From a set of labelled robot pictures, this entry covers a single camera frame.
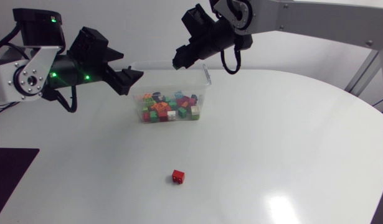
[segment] white wall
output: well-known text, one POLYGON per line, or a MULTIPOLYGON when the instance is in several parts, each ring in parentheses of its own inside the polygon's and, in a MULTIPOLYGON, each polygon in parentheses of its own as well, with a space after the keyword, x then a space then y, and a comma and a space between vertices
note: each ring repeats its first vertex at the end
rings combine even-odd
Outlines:
MULTIPOLYGON (((383 7, 383 0, 325 2, 383 7)), ((210 12, 208 0, 0 0, 0 39, 14 27, 12 8, 47 9, 61 13, 68 45, 82 26, 99 30, 111 48, 125 54, 125 59, 111 63, 114 68, 140 60, 171 60, 176 49, 188 43, 181 17, 197 3, 210 12)), ((361 47, 280 32, 254 35, 253 41, 252 48, 242 52, 242 68, 298 73, 340 88, 348 84, 369 53, 361 47)), ((13 42, 21 44, 21 39, 13 42)), ((232 50, 226 56, 228 64, 234 65, 232 50)), ((209 68, 222 67, 218 55, 207 63, 209 68)))

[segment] orange block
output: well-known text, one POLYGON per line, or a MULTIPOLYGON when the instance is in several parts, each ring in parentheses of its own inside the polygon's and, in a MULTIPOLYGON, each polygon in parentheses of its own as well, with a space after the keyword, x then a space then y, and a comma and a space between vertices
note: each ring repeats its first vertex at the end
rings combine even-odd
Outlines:
POLYGON ((153 97, 152 94, 146 93, 146 94, 144 94, 143 100, 147 99, 147 98, 151 98, 151 97, 153 97))
POLYGON ((165 112, 165 107, 161 103, 157 103, 154 108, 158 113, 165 112))
POLYGON ((189 106, 189 102, 184 102, 182 105, 181 105, 181 107, 183 107, 183 108, 187 108, 189 106))

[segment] red block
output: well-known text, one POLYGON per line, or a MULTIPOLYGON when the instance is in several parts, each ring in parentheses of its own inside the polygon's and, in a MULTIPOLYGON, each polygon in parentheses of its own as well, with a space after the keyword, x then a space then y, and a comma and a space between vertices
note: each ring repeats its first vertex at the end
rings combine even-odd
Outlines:
POLYGON ((194 98, 191 98, 190 100, 189 100, 189 106, 195 106, 196 105, 196 99, 194 99, 194 98))
POLYGON ((168 121, 168 113, 167 112, 160 112, 158 113, 159 121, 168 121))
POLYGON ((177 182, 178 184, 183 184, 185 178, 185 174, 181 171, 174 170, 172 174, 173 182, 177 182))
POLYGON ((183 96, 182 100, 183 100, 183 102, 188 102, 190 100, 190 98, 188 96, 183 96))
POLYGON ((184 103, 182 99, 177 99, 176 100, 177 107, 181 107, 181 105, 184 103))
POLYGON ((150 122, 151 119, 149 118, 149 113, 143 113, 143 121, 144 122, 150 122))

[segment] black cable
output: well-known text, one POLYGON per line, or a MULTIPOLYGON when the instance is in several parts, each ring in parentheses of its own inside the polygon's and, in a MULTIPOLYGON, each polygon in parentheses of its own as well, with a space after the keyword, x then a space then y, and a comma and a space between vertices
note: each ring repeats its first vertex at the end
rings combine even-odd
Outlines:
POLYGON ((3 104, 3 105, 0 105, 0 106, 6 106, 6 105, 9 105, 10 103, 6 103, 6 104, 3 104))
POLYGON ((16 106, 17 104, 19 104, 19 102, 9 103, 7 106, 0 108, 0 113, 2 113, 3 111, 5 111, 6 109, 8 109, 10 107, 16 106))
POLYGON ((226 70, 226 72, 229 73, 229 74, 231 74, 231 75, 236 74, 236 73, 240 70, 240 68, 241 68, 241 51, 239 51, 239 50, 235 50, 235 49, 234 49, 234 55, 235 55, 235 59, 236 59, 236 61, 237 61, 237 66, 236 66, 235 70, 233 71, 233 70, 230 70, 230 69, 227 67, 227 65, 226 65, 226 61, 225 61, 225 59, 224 59, 224 50, 222 50, 222 51, 220 52, 220 58, 222 59, 223 67, 224 67, 224 69, 226 70))
POLYGON ((15 28, 7 36, 5 36, 3 39, 0 40, 0 48, 4 44, 8 43, 13 37, 15 37, 20 30, 21 30, 21 24, 18 22, 15 28))
POLYGON ((23 50, 21 50, 18 46, 14 45, 12 43, 6 43, 4 45, 13 48, 14 50, 18 51, 25 59, 29 60, 28 55, 26 55, 25 52, 23 50))
POLYGON ((71 86, 71 92, 72 92, 72 104, 71 107, 69 106, 67 100, 61 95, 59 91, 55 91, 57 101, 70 113, 76 112, 78 108, 78 101, 77 101, 77 87, 71 86))

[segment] plastic bin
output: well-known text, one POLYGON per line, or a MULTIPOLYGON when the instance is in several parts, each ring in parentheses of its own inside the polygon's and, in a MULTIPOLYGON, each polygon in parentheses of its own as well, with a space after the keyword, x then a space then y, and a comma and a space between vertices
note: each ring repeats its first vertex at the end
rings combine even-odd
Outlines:
POLYGON ((201 117, 210 76, 205 63, 175 70, 172 61, 135 62, 144 72, 130 90, 140 120, 146 123, 195 121, 201 117))

